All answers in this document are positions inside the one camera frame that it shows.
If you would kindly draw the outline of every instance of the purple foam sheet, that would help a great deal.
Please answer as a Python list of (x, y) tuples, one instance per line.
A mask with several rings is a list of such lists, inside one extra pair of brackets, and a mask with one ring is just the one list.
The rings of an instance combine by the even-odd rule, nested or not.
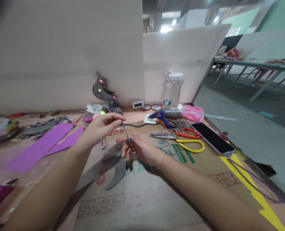
[(78, 138), (81, 136), (82, 132), (84, 131), (85, 127), (79, 128), (74, 134), (69, 135), (66, 137), (65, 141), (63, 141), (60, 144), (57, 144), (51, 151), (44, 153), (43, 157), (49, 156), (51, 154), (54, 154), (56, 152), (62, 151), (64, 149), (67, 149), (71, 147), (73, 144), (76, 143)]
[(73, 124), (58, 124), (33, 145), (5, 165), (4, 169), (26, 173), (58, 143), (73, 127)]

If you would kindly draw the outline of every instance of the crescent moon decoration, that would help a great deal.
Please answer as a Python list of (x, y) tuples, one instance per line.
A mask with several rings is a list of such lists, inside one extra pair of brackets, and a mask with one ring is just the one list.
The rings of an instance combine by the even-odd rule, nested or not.
[(114, 92), (107, 90), (106, 79), (101, 77), (98, 71), (97, 71), (97, 76), (98, 80), (95, 82), (95, 84), (92, 87), (92, 93), (95, 95), (95, 97), (104, 101), (116, 100), (117, 96), (113, 95)]
[(110, 163), (115, 166), (114, 178), (105, 188), (105, 190), (110, 190), (123, 178), (126, 170), (126, 159), (121, 158), (121, 156), (112, 156), (102, 160), (102, 162)]

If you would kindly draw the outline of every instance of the white wall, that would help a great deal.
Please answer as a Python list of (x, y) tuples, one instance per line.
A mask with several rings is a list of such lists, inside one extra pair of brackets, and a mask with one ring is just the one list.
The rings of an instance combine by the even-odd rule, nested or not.
[(196, 28), (204, 26), (208, 9), (189, 10), (179, 20), (180, 29)]
[(145, 93), (142, 29), (141, 1), (11, 2), (0, 18), (0, 113), (101, 102), (96, 70), (130, 105)]
[(138, 0), (12, 2), (0, 20), (0, 113), (103, 103), (96, 70), (123, 106), (161, 103), (162, 72), (183, 72), (180, 102), (190, 102), (230, 25), (143, 36), (142, 24)]
[(285, 40), (285, 28), (282, 30), (262, 31), (245, 34), (237, 44), (237, 49), (245, 57), (265, 43), (278, 43)]
[(230, 24), (225, 24), (144, 34), (146, 102), (163, 101), (165, 70), (184, 74), (180, 103), (191, 102), (229, 28)]

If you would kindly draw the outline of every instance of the hand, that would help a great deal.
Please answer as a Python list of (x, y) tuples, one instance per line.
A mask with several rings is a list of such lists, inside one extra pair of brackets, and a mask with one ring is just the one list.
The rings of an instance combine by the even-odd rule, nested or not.
[(117, 113), (99, 115), (88, 125), (77, 143), (82, 148), (92, 148), (102, 142), (110, 132), (120, 127), (122, 121), (126, 121), (126, 118)]
[[(117, 143), (123, 143), (127, 137), (117, 139)], [(125, 143), (122, 147), (121, 157), (126, 157), (126, 160), (131, 159), (131, 155), (138, 155), (141, 159), (152, 166), (157, 166), (160, 159), (165, 156), (165, 153), (157, 149), (151, 142), (145, 141), (138, 136), (137, 133), (133, 134), (134, 143)]]

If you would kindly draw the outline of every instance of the phone screen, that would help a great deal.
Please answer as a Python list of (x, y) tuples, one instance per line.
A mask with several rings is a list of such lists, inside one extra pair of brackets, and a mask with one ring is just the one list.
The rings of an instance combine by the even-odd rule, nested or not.
[(192, 124), (196, 131), (203, 136), (210, 144), (212, 144), (220, 153), (234, 151), (235, 148), (222, 139), (218, 134), (212, 131), (203, 123)]

